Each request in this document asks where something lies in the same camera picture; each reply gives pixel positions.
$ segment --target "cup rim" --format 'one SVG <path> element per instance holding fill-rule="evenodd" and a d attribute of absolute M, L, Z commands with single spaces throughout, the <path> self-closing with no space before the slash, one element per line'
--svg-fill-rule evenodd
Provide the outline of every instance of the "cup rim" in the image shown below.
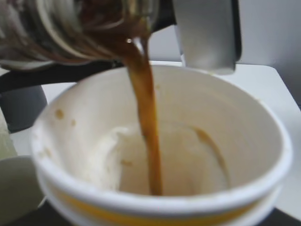
<path fill-rule="evenodd" d="M 240 87 L 237 87 L 231 83 L 228 83 L 217 77 L 213 77 L 212 74 L 205 73 L 200 70 L 176 67 L 176 66 L 152 66 L 152 67 L 165 67 L 165 68 L 177 68 L 177 70 L 194 71 L 202 73 L 205 76 L 210 76 L 219 82 L 226 83 L 232 86 L 234 89 L 240 90 L 245 95 L 254 99 L 250 94 L 245 92 Z M 118 68 L 110 70 L 110 72 L 125 71 L 124 68 Z M 104 73 L 95 74 L 89 78 L 84 79 L 81 83 L 95 77 L 103 76 Z M 281 153 L 275 165 L 271 167 L 265 174 L 257 178 L 256 180 L 242 186 L 235 187 L 230 190 L 221 191 L 213 194 L 195 195 L 195 196 L 146 196 L 138 194 L 130 194 L 125 192 L 113 192 L 113 191 L 100 191 L 94 185 L 81 181 L 69 175 L 63 169 L 56 166 L 49 158 L 40 158 L 38 153 L 43 147 L 42 142 L 36 138 L 36 130 L 39 132 L 39 126 L 41 122 L 39 118 L 35 122 L 32 128 L 32 156 L 34 164 L 37 170 L 40 170 L 46 178 L 51 181 L 58 189 L 66 194 L 69 194 L 76 199 L 86 203 L 90 203 L 94 206 L 102 206 L 113 210 L 122 210 L 123 212 L 140 212 L 144 214 L 156 214 L 156 215 L 187 215 L 192 213 L 209 213 L 219 212 L 221 210 L 230 210 L 238 208 L 251 202 L 258 200 L 267 194 L 276 184 L 278 184 L 283 177 L 287 174 L 292 159 L 292 143 L 288 132 L 276 116 L 275 113 L 265 103 L 256 101 L 261 107 L 270 115 L 275 125 L 278 128 L 278 132 L 281 135 Z M 51 104 L 46 107 L 44 111 L 51 108 Z"/>

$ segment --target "paper cup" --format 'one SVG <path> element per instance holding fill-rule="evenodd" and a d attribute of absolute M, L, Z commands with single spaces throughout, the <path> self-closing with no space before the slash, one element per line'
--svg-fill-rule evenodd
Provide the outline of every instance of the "paper cup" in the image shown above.
<path fill-rule="evenodd" d="M 32 154 L 49 201 L 79 226 L 260 222 L 292 161 L 278 117 L 215 76 L 172 66 L 153 73 L 167 196 L 147 195 L 146 150 L 123 68 L 81 81 L 33 126 Z"/>

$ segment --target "brown stain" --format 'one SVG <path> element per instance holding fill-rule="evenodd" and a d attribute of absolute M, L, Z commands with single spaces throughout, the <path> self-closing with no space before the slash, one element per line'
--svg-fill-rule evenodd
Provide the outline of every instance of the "brown stain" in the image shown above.
<path fill-rule="evenodd" d="M 45 147 L 44 152 L 45 152 L 45 154 L 46 154 L 49 158 L 51 158 L 52 154 L 51 154 L 51 151 L 50 151 L 48 148 Z"/>
<path fill-rule="evenodd" d="M 76 126 L 76 120 L 75 119 L 72 119 L 71 126 Z"/>
<path fill-rule="evenodd" d="M 64 112 L 61 109 L 55 111 L 55 117 L 59 120 L 64 118 Z"/>
<path fill-rule="evenodd" d="M 193 129 L 196 132 L 200 141 L 207 143 L 209 146 L 212 147 L 212 150 L 217 158 L 217 162 L 220 165 L 220 168 L 222 169 L 222 171 L 224 172 L 224 174 L 227 178 L 228 188 L 231 188 L 230 174 L 229 174 L 229 171 L 227 168 L 226 161 L 225 161 L 220 149 L 218 148 L 216 143 L 211 139 L 211 137 L 206 132 L 204 132 L 201 129 L 195 128 L 195 127 Z"/>
<path fill-rule="evenodd" d="M 131 162 L 131 161 L 127 161 L 127 160 L 121 160 L 120 161 L 120 163 L 121 163 L 121 165 L 123 165 L 123 166 L 133 166 L 133 163 Z"/>

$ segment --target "white wall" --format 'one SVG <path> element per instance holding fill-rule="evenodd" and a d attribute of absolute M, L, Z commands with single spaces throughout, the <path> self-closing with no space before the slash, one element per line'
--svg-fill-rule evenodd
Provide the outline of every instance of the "white wall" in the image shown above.
<path fill-rule="evenodd" d="M 301 105 L 301 0 L 240 0 L 241 63 L 277 69 Z M 180 60 L 174 28 L 153 35 L 154 60 Z"/>

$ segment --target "white surface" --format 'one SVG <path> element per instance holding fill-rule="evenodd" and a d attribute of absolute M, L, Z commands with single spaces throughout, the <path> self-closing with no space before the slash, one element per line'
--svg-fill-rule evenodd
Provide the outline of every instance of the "white surface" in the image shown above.
<path fill-rule="evenodd" d="M 243 49 L 239 63 L 276 68 L 301 104 L 301 1 L 238 1 Z M 150 58 L 180 61 L 174 40 L 173 27 L 155 33 L 150 41 Z"/>
<path fill-rule="evenodd" d="M 294 146 L 294 163 L 285 187 L 277 203 L 281 210 L 301 220 L 301 113 L 277 71 L 268 66 L 238 65 L 234 75 L 222 76 L 223 79 L 245 89 L 250 94 L 268 104 L 286 125 Z M 62 91 L 62 86 L 49 85 L 48 91 L 53 99 Z M 11 135 L 18 153 L 29 153 L 29 131 Z"/>

